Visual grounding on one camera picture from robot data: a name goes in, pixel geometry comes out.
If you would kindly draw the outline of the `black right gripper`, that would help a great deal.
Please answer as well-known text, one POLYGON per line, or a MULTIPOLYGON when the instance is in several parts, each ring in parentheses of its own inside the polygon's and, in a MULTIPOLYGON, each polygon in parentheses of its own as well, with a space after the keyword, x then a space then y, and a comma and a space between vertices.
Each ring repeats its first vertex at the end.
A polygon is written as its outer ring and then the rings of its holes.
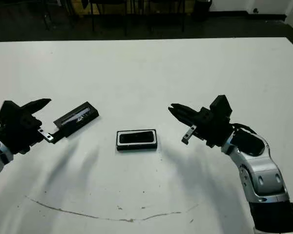
POLYGON ((206 141, 209 147, 222 146, 232 132, 230 107, 201 108, 195 111, 190 107, 179 103, 172 103, 169 111, 181 123, 190 126, 190 129, 182 138, 184 144, 188 144, 191 136, 196 136, 206 141))

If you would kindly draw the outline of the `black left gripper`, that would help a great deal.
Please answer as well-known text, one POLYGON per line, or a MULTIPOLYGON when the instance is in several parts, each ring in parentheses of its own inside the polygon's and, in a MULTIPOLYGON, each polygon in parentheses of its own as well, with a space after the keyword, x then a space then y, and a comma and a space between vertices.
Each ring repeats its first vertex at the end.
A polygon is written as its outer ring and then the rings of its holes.
POLYGON ((26 154, 33 145, 44 140, 39 131, 42 122, 32 114, 41 110, 50 101, 50 98, 41 98, 23 105, 21 108, 27 114, 12 117, 0 127, 0 141, 12 154, 26 154))

